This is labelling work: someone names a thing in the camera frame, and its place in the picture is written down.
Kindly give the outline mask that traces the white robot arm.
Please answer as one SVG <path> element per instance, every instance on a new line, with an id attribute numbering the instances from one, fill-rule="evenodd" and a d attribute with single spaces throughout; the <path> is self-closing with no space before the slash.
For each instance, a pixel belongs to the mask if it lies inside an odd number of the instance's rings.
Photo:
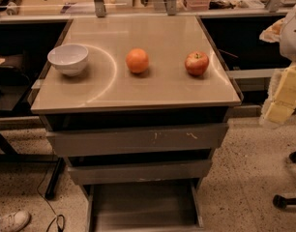
<path id="1" fill-rule="evenodd" d="M 268 88 L 268 98 L 261 108 L 259 124 L 274 129 L 296 109 L 296 4 L 285 16 L 264 30 L 259 39 L 279 43 L 281 56 L 291 61 L 283 71 L 274 70 Z"/>

